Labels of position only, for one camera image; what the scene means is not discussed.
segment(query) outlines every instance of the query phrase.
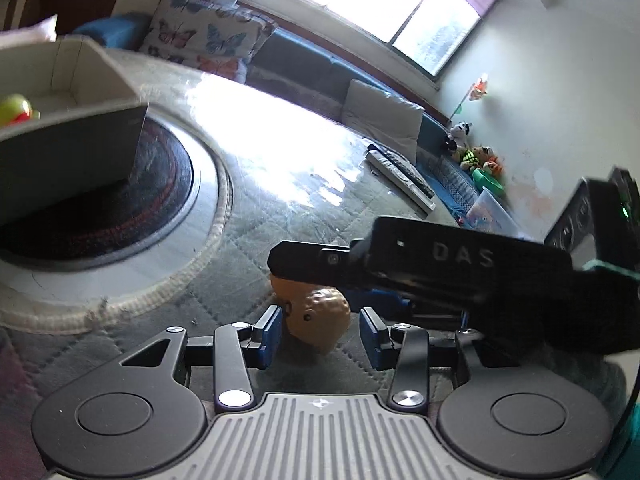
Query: toy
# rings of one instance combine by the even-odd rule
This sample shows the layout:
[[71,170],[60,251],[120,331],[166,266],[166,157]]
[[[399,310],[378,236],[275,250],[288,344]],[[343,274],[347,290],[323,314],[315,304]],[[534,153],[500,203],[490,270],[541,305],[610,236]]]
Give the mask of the toy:
[[498,163],[498,157],[492,155],[489,160],[482,165],[482,170],[492,177],[498,177],[502,174],[502,165]]
[[336,288],[282,280],[270,275],[276,295],[285,307],[289,333],[321,354],[335,348],[350,323],[349,303]]
[[494,156],[494,150],[487,146],[476,146],[466,152],[460,158],[460,168],[472,172],[475,168],[482,168],[489,159]]
[[447,147],[449,150],[454,152],[458,147],[468,148],[468,145],[466,144],[466,136],[468,136],[471,126],[473,126],[471,123],[462,122],[451,127],[447,134],[447,137],[449,138]]
[[492,177],[491,174],[487,171],[481,170],[480,168],[475,168],[473,173],[471,174],[471,178],[474,180],[474,184],[476,184],[476,187],[480,191],[482,191],[484,188],[487,188],[494,195],[504,195],[504,188],[502,187],[502,184],[495,180],[494,177]]
[[451,158],[458,164],[462,162],[462,157],[465,156],[465,153],[468,152],[468,149],[464,146],[456,146],[455,150],[452,150]]
[[30,102],[20,94],[9,95],[0,101],[0,126],[27,121],[32,114]]

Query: toy figure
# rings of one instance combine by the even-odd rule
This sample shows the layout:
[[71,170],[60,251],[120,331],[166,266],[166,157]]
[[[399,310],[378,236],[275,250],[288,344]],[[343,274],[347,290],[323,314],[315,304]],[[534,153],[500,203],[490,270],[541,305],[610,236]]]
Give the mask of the toy figure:
[[452,155],[453,160],[460,164],[460,168],[472,172],[475,168],[482,168],[494,156],[494,150],[487,146],[476,146],[470,150],[458,149]]
[[323,355],[333,350],[350,323],[349,303],[342,293],[336,288],[281,280],[272,274],[270,280],[276,295],[288,303],[284,310],[290,334]]
[[466,136],[469,134],[469,130],[473,126],[471,123],[458,123],[452,126],[447,134],[447,147],[450,152],[455,152],[458,148],[468,148],[466,143]]
[[498,177],[502,174],[502,165],[498,163],[498,157],[492,155],[489,160],[482,165],[482,169],[492,177]]

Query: plastic storage box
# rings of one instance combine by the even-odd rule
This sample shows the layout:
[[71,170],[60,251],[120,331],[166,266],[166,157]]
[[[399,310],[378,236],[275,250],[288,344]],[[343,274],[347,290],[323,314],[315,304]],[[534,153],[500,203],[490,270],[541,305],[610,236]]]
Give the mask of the plastic storage box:
[[473,229],[483,233],[530,239],[527,234],[521,231],[488,189],[482,190],[476,202],[466,213],[466,219]]
[[0,128],[0,225],[129,177],[146,103],[97,43],[0,50],[0,98],[16,93],[41,118]]

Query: round rug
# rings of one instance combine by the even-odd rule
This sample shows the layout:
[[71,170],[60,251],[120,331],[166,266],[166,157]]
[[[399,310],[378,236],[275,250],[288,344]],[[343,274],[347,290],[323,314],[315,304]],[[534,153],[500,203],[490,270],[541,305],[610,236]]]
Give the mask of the round rug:
[[165,304],[210,262],[232,203],[231,180],[217,145],[208,132],[170,110],[150,107],[150,117],[189,155],[194,184],[183,208],[169,225],[139,242],[156,240],[146,250],[106,265],[74,269],[86,260],[68,260],[35,268],[0,256],[0,326],[53,335],[91,332]]
[[0,226],[2,257],[38,267],[82,260],[89,267],[131,256],[158,241],[153,234],[182,210],[193,181],[184,146],[147,117],[129,180]]

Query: metal screw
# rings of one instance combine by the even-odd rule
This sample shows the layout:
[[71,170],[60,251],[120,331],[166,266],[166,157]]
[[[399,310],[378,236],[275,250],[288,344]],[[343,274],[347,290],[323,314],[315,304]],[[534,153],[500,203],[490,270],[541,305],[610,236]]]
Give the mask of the metal screw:
[[392,399],[400,406],[417,406],[424,402],[424,395],[415,390],[403,390],[396,393]]
[[251,395],[244,390],[227,390],[219,394],[218,400],[220,404],[224,404],[225,406],[239,408],[251,401]]

